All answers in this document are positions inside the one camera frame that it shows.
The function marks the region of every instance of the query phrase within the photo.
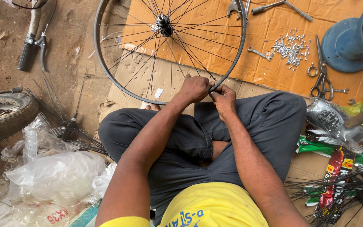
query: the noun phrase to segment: scissors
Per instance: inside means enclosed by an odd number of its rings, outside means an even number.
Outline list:
[[[319,36],[316,34],[317,42],[317,54],[319,55],[319,70],[320,74],[317,78],[316,84],[310,89],[310,95],[312,97],[319,97],[325,100],[333,99],[333,85],[331,81],[327,79],[327,64],[323,58],[323,53],[321,52],[321,46],[319,42]]]

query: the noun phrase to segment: man's right hand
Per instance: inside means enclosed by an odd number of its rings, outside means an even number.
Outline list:
[[[220,85],[215,91],[209,94],[214,100],[214,104],[219,112],[219,118],[225,122],[229,116],[236,116],[235,101],[236,92],[226,85]]]

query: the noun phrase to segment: wooden hammer handle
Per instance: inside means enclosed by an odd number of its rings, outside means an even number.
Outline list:
[[[363,111],[360,112],[358,115],[356,116],[353,116],[351,117],[350,119],[346,120],[344,122],[344,125],[347,127],[347,128],[353,128],[357,125],[360,125],[362,124],[363,122]]]

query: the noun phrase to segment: hand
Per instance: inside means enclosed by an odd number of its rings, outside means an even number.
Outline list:
[[[236,115],[235,101],[236,92],[226,85],[220,85],[215,91],[209,94],[214,100],[214,104],[219,112],[219,118],[225,122],[231,115]]]
[[[182,100],[186,106],[191,103],[197,103],[208,95],[210,88],[214,86],[214,82],[209,82],[208,78],[202,76],[191,77],[189,74],[185,76],[183,85],[179,93],[176,95]]]

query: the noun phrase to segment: dirt floor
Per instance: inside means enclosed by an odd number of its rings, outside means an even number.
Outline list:
[[[28,0],[14,2],[30,6]],[[75,111],[80,85],[88,67],[88,78],[82,92],[78,122],[81,128],[91,134],[97,130],[99,108],[104,103],[111,85],[111,81],[103,74],[96,56],[88,59],[94,50],[93,22],[99,2],[99,0],[59,0],[56,13],[46,32],[47,68],[57,98],[67,117]],[[39,38],[41,31],[44,30],[54,3],[54,0],[49,0],[42,7],[42,19],[36,38]],[[43,98],[33,81],[45,89],[39,54],[34,56],[30,72],[17,70],[29,21],[30,10],[13,8],[0,0],[0,90],[9,90],[22,85],[23,88],[29,88]],[[0,152],[4,147],[13,145],[20,139],[22,134],[19,132],[1,142]],[[5,162],[0,160],[0,175],[4,165]]]

